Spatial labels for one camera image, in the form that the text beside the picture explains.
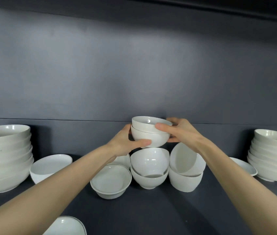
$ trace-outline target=person's right arm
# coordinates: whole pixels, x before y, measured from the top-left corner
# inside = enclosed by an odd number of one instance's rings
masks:
[[[277,196],[232,161],[186,119],[168,118],[176,126],[157,123],[172,134],[168,142],[183,142],[206,161],[228,197],[254,234],[277,234]]]

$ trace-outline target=black upper shelf edge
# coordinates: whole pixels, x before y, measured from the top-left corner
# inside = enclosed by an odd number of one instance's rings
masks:
[[[277,21],[277,0],[135,0]],[[0,7],[82,17],[74,13],[86,0],[0,0]]]

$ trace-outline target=person's left arm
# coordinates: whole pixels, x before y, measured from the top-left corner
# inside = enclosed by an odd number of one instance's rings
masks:
[[[130,126],[126,125],[106,145],[0,206],[0,235],[42,235],[107,163],[151,144],[148,139],[130,141]]]

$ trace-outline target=gray wall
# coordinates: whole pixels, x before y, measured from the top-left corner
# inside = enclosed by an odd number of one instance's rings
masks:
[[[184,117],[229,156],[277,130],[277,23],[126,0],[86,19],[0,9],[0,124],[82,155],[136,115]]]

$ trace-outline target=large white bowl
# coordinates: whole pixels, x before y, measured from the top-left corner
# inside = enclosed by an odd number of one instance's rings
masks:
[[[270,169],[270,170],[274,170],[277,171],[277,165],[271,164],[269,162],[266,162],[262,159],[257,158],[255,155],[251,154],[250,152],[248,152],[248,157],[256,162],[257,164],[261,165],[261,166],[265,166],[266,168]]]
[[[238,164],[241,168],[243,168],[251,176],[257,175],[257,170],[251,164],[248,164],[247,162],[244,162],[238,158],[232,158],[232,157],[230,157],[230,158],[232,159],[232,161],[234,161],[236,164]]]
[[[258,163],[247,157],[247,161],[251,164],[258,172],[257,176],[266,181],[277,181],[277,171],[268,169],[266,166],[259,165]]]
[[[172,126],[168,120],[149,117],[149,116],[136,116],[132,118],[132,125],[135,129],[147,133],[166,133],[155,128],[156,123],[163,123]]]
[[[28,166],[23,171],[18,171],[14,175],[0,179],[0,193],[10,191],[16,188],[21,182],[23,182],[28,175],[30,166]]]
[[[0,125],[0,145],[16,143],[30,135],[30,126],[14,124]]]
[[[86,235],[86,229],[77,218],[60,216],[43,235]]]
[[[134,180],[144,189],[154,189],[155,187],[161,185],[166,180],[168,172],[169,170],[167,169],[163,175],[151,175],[151,177],[144,177],[139,175],[131,165],[131,173]]]
[[[277,159],[277,146],[272,146],[258,141],[256,138],[252,140],[251,146],[254,150],[265,154],[266,156]]]
[[[31,134],[27,138],[17,141],[15,143],[1,145],[0,146],[0,154],[11,153],[15,150],[18,150],[20,148],[28,146],[29,144],[31,144],[30,140],[31,140]]]
[[[163,175],[169,161],[168,150],[161,148],[142,149],[131,155],[131,165],[141,176]]]
[[[30,150],[32,150],[31,142],[29,142],[28,145],[26,145],[25,147],[19,148],[12,152],[9,152],[9,153],[1,152],[0,164],[5,163],[7,161],[15,160],[16,158],[19,158],[21,155],[28,153]]]
[[[170,167],[180,175],[193,176],[204,171],[206,162],[200,154],[180,142],[170,154]]]
[[[28,152],[25,154],[19,154],[19,155],[15,155],[15,157],[0,159],[0,170],[3,170],[6,167],[15,166],[27,161],[32,154],[32,149],[33,147],[31,146],[30,150],[28,150]]]
[[[131,166],[130,155],[127,154],[125,156],[117,157],[113,162],[108,163],[107,165],[112,165],[112,164],[124,166],[126,169],[129,170]]]
[[[150,139],[152,140],[152,143],[144,148],[158,148],[162,145],[164,145],[168,139],[170,138],[169,133],[146,133],[140,130],[137,130],[133,128],[131,125],[131,132],[134,140],[140,140],[140,139]]]
[[[250,147],[250,153],[253,154],[255,157],[266,161],[268,163],[277,165],[277,159],[268,157],[266,154],[260,153],[259,151],[255,150],[252,146]]]
[[[22,171],[26,168],[29,168],[33,164],[32,162],[33,154],[30,155],[29,159],[25,162],[15,164],[15,165],[8,165],[0,167],[0,179],[12,176],[16,173],[16,171]]]
[[[199,185],[203,177],[203,172],[195,176],[183,176],[176,173],[169,167],[169,178],[171,185],[182,192],[192,192]]]
[[[267,129],[256,129],[255,138],[268,145],[277,146],[277,131]]]
[[[31,178],[37,184],[71,163],[72,158],[66,154],[54,154],[41,158],[31,166]]]
[[[93,190],[103,199],[120,197],[132,181],[130,171],[121,165],[107,165],[90,181]]]

